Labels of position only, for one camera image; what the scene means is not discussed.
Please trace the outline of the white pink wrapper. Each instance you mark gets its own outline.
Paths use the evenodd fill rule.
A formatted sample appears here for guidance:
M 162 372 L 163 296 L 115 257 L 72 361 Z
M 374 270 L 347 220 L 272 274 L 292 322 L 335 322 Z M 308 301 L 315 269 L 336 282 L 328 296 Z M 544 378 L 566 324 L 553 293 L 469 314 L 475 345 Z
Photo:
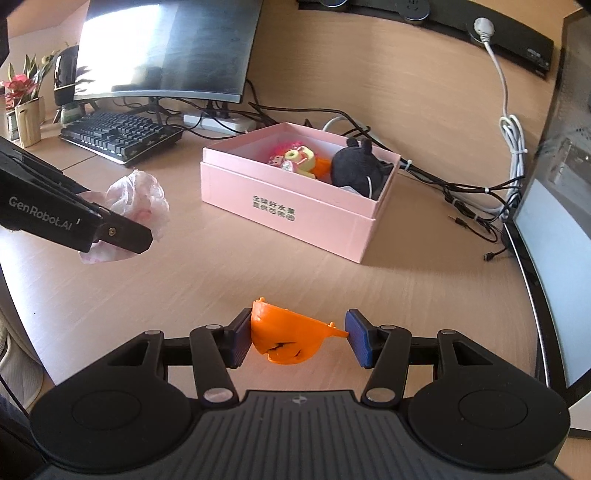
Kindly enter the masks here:
M 80 196 L 149 228 L 156 241 L 163 237 L 170 220 L 169 203 L 162 186 L 153 175 L 144 171 L 134 170 L 111 184 L 105 192 L 87 191 Z M 98 241 L 88 253 L 80 252 L 79 255 L 84 264 L 92 265 L 127 260 L 135 253 Z

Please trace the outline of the orange plastic toy piece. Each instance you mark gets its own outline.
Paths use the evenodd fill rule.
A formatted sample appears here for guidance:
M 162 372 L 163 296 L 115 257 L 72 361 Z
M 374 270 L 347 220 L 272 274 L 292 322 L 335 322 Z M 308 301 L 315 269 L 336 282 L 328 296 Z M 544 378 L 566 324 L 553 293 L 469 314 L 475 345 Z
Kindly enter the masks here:
M 297 314 L 260 297 L 252 302 L 250 340 L 259 354 L 277 365 L 300 364 L 314 357 L 328 338 L 348 338 L 334 323 Z

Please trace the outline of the black plush toy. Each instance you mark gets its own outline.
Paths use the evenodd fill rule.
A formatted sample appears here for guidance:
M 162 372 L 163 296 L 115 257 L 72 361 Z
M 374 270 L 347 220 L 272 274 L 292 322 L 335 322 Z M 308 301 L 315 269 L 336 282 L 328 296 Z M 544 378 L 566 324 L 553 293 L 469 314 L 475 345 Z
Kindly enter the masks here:
M 368 139 L 346 139 L 346 147 L 332 157 L 331 181 L 335 187 L 351 187 L 363 197 L 377 200 L 394 165 L 377 159 Z

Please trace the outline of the hello kitty toy camera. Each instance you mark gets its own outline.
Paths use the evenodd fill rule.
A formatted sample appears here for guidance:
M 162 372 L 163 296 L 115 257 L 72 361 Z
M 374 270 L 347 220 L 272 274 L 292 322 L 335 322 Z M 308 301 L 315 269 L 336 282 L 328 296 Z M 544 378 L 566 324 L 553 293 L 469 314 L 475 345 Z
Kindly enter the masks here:
M 271 155 L 267 164 L 283 171 L 315 179 L 312 170 L 317 165 L 317 156 L 307 146 L 300 145 L 284 151 L 283 154 Z

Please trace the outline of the pink plastic strainer scoop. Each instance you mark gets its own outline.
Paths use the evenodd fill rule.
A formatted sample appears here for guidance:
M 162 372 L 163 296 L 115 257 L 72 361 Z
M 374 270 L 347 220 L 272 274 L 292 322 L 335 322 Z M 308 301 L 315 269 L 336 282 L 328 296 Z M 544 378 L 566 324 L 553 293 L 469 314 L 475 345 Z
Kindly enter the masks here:
M 283 157 L 287 151 L 290 150 L 297 150 L 301 146 L 304 146 L 304 142 L 301 141 L 286 141 L 276 144 L 273 146 L 273 149 L 270 150 L 270 159 L 274 159 L 276 157 Z

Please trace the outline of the orange plastic bowl piece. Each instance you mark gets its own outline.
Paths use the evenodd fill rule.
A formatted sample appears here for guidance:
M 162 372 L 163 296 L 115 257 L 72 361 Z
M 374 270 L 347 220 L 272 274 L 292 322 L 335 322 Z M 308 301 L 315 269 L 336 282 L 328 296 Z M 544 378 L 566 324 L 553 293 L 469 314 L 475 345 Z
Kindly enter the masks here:
M 325 178 L 331 173 L 331 165 L 331 160 L 317 157 L 315 158 L 315 166 L 311 168 L 310 173 L 317 179 Z

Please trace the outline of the black keyboard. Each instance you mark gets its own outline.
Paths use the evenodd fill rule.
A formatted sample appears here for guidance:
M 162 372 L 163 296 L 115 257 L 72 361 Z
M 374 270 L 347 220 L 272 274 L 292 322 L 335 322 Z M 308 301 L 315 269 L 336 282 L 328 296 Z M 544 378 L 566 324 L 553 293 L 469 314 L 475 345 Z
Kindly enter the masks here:
M 179 126 L 160 125 L 149 118 L 96 111 L 64 126 L 59 138 L 119 165 L 143 161 L 182 137 Z

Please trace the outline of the potted red flower plant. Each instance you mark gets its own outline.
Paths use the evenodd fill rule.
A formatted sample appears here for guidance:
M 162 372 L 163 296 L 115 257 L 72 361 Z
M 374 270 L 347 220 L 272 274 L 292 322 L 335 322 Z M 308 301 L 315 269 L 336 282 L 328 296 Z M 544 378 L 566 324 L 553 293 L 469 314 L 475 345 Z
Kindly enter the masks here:
M 1 82 L 5 89 L 7 106 L 15 112 L 19 141 L 23 148 L 41 141 L 40 125 L 45 117 L 40 108 L 39 95 L 44 79 L 54 65 L 58 51 L 54 50 L 40 60 L 35 55 L 25 55 L 22 72 L 17 74 L 8 63 L 7 80 Z

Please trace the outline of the pink cardboard box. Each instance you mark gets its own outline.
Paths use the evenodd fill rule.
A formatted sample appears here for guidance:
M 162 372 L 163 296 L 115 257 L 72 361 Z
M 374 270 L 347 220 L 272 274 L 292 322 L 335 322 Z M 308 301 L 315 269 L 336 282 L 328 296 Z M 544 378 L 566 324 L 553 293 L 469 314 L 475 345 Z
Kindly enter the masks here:
M 201 200 L 356 263 L 365 256 L 394 188 L 401 156 L 374 147 L 393 171 L 373 200 L 269 164 L 270 154 L 300 142 L 329 160 L 346 138 L 281 123 L 222 140 L 202 150 Z

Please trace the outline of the black speaker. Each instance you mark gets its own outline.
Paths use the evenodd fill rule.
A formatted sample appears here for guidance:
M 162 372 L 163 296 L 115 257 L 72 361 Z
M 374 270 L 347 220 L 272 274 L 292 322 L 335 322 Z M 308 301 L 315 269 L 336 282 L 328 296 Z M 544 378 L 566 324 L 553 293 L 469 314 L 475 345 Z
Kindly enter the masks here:
M 79 46 L 73 45 L 56 56 L 54 68 L 54 101 L 62 107 L 74 100 Z

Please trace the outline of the white desk power strip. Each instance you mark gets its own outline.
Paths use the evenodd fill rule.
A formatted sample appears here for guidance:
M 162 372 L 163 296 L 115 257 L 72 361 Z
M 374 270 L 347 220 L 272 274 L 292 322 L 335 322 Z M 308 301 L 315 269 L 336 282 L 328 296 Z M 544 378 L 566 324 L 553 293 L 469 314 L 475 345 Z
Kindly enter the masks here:
M 222 135 L 235 136 L 249 133 L 257 129 L 257 124 L 254 120 L 240 117 L 213 118 L 207 116 L 205 113 L 200 113 L 198 115 L 183 114 L 182 121 L 185 127 L 221 133 Z

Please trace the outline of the white glass computer case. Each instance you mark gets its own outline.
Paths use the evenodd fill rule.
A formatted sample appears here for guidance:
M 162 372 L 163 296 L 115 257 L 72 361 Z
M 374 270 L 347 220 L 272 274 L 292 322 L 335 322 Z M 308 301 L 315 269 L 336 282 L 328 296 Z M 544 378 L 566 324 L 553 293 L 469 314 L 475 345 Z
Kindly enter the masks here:
M 536 377 L 590 435 L 590 12 L 563 23 L 559 68 L 522 197 L 505 229 L 537 328 Z

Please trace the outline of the black computer monitor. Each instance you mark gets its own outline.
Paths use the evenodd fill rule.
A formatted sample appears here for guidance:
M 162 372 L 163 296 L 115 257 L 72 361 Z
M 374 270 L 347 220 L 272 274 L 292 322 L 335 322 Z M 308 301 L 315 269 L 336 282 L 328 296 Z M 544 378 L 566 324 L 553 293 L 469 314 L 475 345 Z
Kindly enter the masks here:
M 92 1 L 74 97 L 242 101 L 259 1 Z

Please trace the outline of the black wall power strip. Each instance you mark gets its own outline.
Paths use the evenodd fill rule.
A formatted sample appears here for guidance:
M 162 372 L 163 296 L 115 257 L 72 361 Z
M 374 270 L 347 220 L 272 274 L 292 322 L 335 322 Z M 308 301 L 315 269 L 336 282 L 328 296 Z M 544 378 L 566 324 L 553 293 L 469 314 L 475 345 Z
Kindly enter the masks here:
M 297 1 L 301 10 L 337 11 L 420 26 L 474 44 L 474 23 L 486 18 L 495 33 L 491 45 L 500 56 L 545 78 L 550 73 L 554 42 L 531 27 L 489 7 L 465 0 Z

